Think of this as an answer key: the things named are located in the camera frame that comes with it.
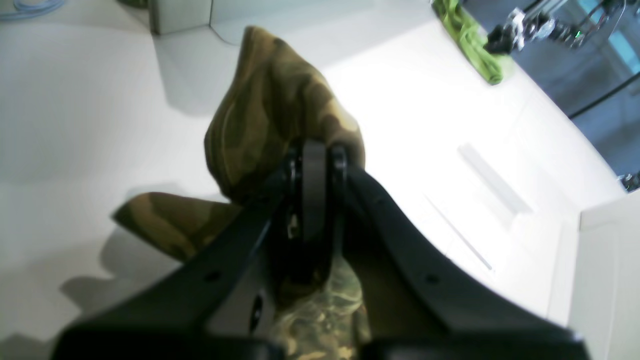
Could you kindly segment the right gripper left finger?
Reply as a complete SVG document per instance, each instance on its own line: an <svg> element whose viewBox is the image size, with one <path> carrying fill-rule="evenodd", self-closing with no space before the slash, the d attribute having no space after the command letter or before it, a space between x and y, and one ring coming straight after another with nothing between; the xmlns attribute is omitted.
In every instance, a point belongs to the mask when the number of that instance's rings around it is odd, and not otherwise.
<svg viewBox="0 0 640 360"><path fill-rule="evenodd" d="M240 215L181 268L122 303L69 326L55 360L283 360L272 249L286 234L295 171L270 175Z"/></svg>

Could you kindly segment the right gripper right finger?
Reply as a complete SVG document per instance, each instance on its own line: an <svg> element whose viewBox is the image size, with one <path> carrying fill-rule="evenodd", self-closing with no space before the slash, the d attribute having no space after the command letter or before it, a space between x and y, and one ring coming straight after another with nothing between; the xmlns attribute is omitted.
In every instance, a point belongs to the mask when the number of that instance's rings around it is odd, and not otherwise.
<svg viewBox="0 0 640 360"><path fill-rule="evenodd" d="M589 360L574 331L525 310L457 266L408 219L386 189L327 155L334 243L361 284L368 339L360 360Z"/></svg>

